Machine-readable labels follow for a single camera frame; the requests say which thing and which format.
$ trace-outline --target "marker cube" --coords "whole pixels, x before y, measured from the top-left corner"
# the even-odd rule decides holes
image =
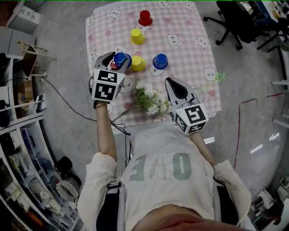
[[[195,104],[188,107],[176,109],[174,121],[184,134],[201,131],[209,121],[205,105]]]
[[[94,69],[92,99],[114,102],[121,91],[125,76],[114,71]]]

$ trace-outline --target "gray floor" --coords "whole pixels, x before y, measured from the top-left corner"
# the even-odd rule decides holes
[[[47,2],[40,9],[41,23],[34,32],[37,44],[48,48],[49,53],[57,57],[56,61],[47,65],[48,80],[76,111],[89,118],[95,118],[95,111],[88,92],[90,76],[85,18],[96,7],[108,3]],[[222,18],[217,14],[215,2],[198,1],[196,5],[201,17]],[[272,80],[282,79],[278,53],[267,53],[265,49],[257,51],[256,47],[264,41],[263,38],[251,44],[243,43],[244,48],[237,51],[231,34],[224,44],[217,46],[215,41],[221,39],[225,29],[213,22],[204,24],[217,71],[225,73],[226,80],[220,82],[222,111],[209,120],[202,132],[203,138],[215,138],[209,148],[217,162],[228,159],[234,165],[240,108],[240,139],[235,170],[255,196],[270,183],[287,135],[286,129],[271,122],[274,116],[282,112],[286,96],[267,97],[283,91],[283,87],[271,85]],[[69,157],[73,162],[74,173],[84,182],[85,165],[98,151],[95,123],[72,112],[49,84],[40,85],[36,82],[36,86],[37,91],[47,95],[48,108],[43,127],[51,151],[56,160],[62,156]],[[253,98],[257,102],[241,103]],[[276,134],[279,136],[272,139],[272,135]],[[118,155],[123,160],[124,136],[116,136],[116,141]],[[259,150],[251,153],[260,145],[262,147]]]

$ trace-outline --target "blue cup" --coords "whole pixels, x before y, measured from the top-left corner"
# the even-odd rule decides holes
[[[154,57],[153,65],[156,69],[165,69],[168,65],[167,56],[164,54],[158,54],[156,57]]]
[[[116,53],[114,55],[113,60],[116,64],[116,66],[120,67],[122,65],[122,63],[126,60],[126,58],[130,59],[130,63],[128,65],[128,68],[129,68],[129,66],[131,65],[131,56],[129,54],[125,54],[123,52]]]

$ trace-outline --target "yellow cup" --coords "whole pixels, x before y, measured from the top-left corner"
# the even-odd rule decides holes
[[[145,41],[145,36],[142,34],[141,30],[138,28],[131,30],[131,43],[135,45],[140,45]]]
[[[131,69],[134,71],[141,71],[145,68],[145,60],[139,56],[133,56],[131,61]]]

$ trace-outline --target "white flower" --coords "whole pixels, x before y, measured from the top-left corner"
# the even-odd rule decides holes
[[[161,105],[161,113],[163,114],[163,113],[165,113],[166,111],[167,111],[167,105],[162,104],[162,105]]]
[[[144,88],[145,88],[145,89],[153,89],[153,85],[150,84],[150,83],[146,83],[146,84],[144,85]]]
[[[136,84],[136,86],[135,86],[136,89],[141,89],[141,88],[143,88],[143,87],[144,87],[144,84],[143,84],[143,83],[140,83],[140,82],[137,82],[137,84]]]
[[[152,106],[150,106],[150,107],[148,108],[147,114],[148,114],[148,115],[153,115],[153,114],[155,114],[155,113],[157,113],[157,112],[158,112],[158,105],[153,104]]]
[[[166,102],[166,98],[165,98],[165,96],[163,95],[162,92],[159,93],[158,97],[159,97],[159,100],[161,101],[161,103],[165,103]]]
[[[144,94],[147,95],[148,97],[154,97],[156,90],[154,90],[153,86],[149,83],[146,83],[144,87],[145,87]]]
[[[166,101],[166,98],[163,96],[163,92],[157,92],[155,95],[154,95],[154,98],[153,98],[153,102],[155,103],[165,103]]]

